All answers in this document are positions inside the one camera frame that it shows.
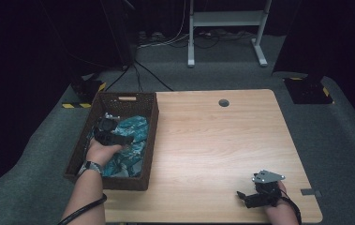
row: hole in table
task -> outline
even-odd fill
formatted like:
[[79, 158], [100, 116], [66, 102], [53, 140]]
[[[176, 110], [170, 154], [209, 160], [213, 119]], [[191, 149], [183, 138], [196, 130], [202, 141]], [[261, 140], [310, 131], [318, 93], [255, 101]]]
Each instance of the hole in table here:
[[221, 99], [218, 101], [218, 105], [220, 105], [221, 107], [228, 107], [229, 106], [229, 101], [226, 99]]

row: table top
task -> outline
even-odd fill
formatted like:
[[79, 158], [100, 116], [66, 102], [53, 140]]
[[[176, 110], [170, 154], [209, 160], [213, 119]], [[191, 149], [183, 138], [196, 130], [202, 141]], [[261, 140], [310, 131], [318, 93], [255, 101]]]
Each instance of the table top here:
[[[158, 92], [149, 188], [104, 190], [108, 222], [268, 222], [236, 191], [255, 194], [253, 173], [286, 176], [303, 222], [322, 214], [271, 90]], [[219, 105], [220, 99], [229, 102]]]

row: white shelf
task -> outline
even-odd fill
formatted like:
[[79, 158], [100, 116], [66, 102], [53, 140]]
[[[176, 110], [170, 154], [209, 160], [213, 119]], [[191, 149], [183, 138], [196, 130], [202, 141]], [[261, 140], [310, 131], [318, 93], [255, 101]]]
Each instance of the white shelf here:
[[194, 26], [260, 25], [263, 11], [195, 12]]

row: wristwatch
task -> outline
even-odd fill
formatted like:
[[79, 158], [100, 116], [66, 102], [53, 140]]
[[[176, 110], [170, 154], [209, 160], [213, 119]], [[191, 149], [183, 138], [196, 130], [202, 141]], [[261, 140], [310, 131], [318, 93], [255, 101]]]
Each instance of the wristwatch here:
[[81, 169], [78, 172], [78, 176], [80, 176], [86, 170], [94, 170], [94, 171], [99, 172], [101, 175], [103, 173], [103, 169], [101, 168], [100, 165], [98, 165], [95, 162], [85, 160], [83, 162], [83, 164], [81, 165]]

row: metal bracket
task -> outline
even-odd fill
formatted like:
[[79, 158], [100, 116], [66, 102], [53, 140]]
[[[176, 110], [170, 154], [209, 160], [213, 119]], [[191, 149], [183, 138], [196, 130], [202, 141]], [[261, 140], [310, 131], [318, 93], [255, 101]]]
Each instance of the metal bracket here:
[[255, 174], [255, 177], [252, 178], [252, 181], [255, 183], [266, 184], [274, 181], [284, 180], [285, 178], [286, 177], [284, 175], [261, 170], [259, 173]]

